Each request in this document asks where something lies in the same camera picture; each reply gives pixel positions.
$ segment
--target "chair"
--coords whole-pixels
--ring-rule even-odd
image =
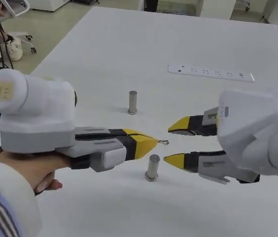
[[[0,17],[0,24],[10,18],[16,18],[30,10],[30,4],[28,0],[0,0],[4,6],[4,16]],[[27,32],[7,32],[8,35],[13,37],[19,37],[23,45],[27,45],[31,48],[32,53],[37,53],[36,48],[33,46],[31,41],[33,36]]]

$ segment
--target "power strip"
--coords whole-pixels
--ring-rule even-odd
[[[205,67],[190,66],[190,65],[178,65],[170,64],[168,68],[170,73],[194,75],[206,78],[219,78],[228,80],[239,80],[246,82],[255,82],[255,79],[251,73],[234,72],[227,70],[208,69]]]

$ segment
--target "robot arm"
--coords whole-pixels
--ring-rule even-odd
[[[75,102],[68,82],[0,70],[2,149],[20,154],[57,151],[71,158],[72,169],[102,172],[142,158],[163,143],[129,129],[75,127]]]
[[[185,117],[169,128],[182,135],[215,136],[221,152],[191,152],[165,157],[169,164],[227,183],[258,182],[278,175],[278,91],[226,90],[217,108]]]

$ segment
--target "white cabinet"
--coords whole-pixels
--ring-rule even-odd
[[[270,24],[278,24],[278,0],[274,2],[275,7],[270,12],[265,12],[265,18]]]
[[[31,9],[55,11],[70,0],[28,0]]]
[[[199,0],[196,16],[229,20],[236,0]]]

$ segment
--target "table surface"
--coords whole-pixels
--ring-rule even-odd
[[[167,72],[169,63],[253,73],[256,82]],[[93,7],[33,72],[72,83],[77,125],[131,128],[170,145],[164,157],[220,150],[215,137],[167,133],[183,116],[217,106],[228,87],[278,86],[278,26]],[[128,92],[138,114],[127,114]],[[58,192],[38,197],[40,237],[277,237],[278,177],[217,184],[160,163],[159,180],[144,178],[148,160],[111,171],[60,170]]]

